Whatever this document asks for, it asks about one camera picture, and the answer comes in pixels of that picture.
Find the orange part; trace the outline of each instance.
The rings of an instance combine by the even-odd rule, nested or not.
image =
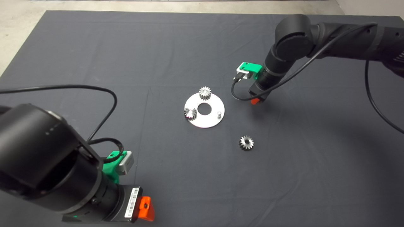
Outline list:
[[[142,199],[140,200],[139,215],[137,217],[146,221],[154,220],[154,208],[152,204],[152,198],[150,198],[149,196],[142,197]]]
[[[259,101],[260,101],[259,98],[252,99],[251,104],[255,105],[255,104],[259,103]]]

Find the label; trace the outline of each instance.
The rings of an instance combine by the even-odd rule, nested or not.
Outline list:
[[[132,192],[130,193],[130,198],[128,202],[128,206],[126,207],[125,218],[131,218],[133,214],[133,210],[135,209],[135,203],[137,199],[137,194],[139,193],[139,188],[132,188]]]

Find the robotic arm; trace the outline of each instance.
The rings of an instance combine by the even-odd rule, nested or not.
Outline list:
[[[319,23],[312,25],[305,15],[283,19],[275,29],[275,44],[262,66],[242,63],[237,68],[237,79],[254,76],[251,95],[258,95],[278,84],[296,60],[312,57],[327,43],[357,25]],[[316,58],[343,57],[380,61],[395,74],[404,77],[404,28],[382,27],[377,24],[352,31],[326,48]],[[263,102],[269,92],[252,99]]]
[[[85,141],[61,116],[31,104],[0,107],[0,190],[63,215],[68,223],[152,221],[150,197],[121,185],[133,165],[113,138]],[[91,144],[114,142],[100,158]]]

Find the center hole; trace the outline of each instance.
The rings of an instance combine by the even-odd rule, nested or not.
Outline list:
[[[198,106],[198,112],[202,115],[208,115],[208,114],[210,114],[211,111],[212,111],[212,107],[210,107],[210,105],[207,103],[201,103]]]

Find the metal disc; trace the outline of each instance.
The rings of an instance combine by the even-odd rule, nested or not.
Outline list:
[[[201,113],[199,113],[198,106],[202,103],[209,104],[210,107],[212,108],[212,111],[208,115],[202,115]],[[199,128],[213,127],[219,124],[219,122],[223,119],[225,115],[225,105],[223,104],[222,100],[214,94],[210,95],[210,99],[202,100],[199,97],[199,93],[196,93],[191,97],[189,97],[189,99],[185,103],[184,109],[185,108],[196,109],[197,112],[196,118],[194,120],[190,120],[189,122]]]

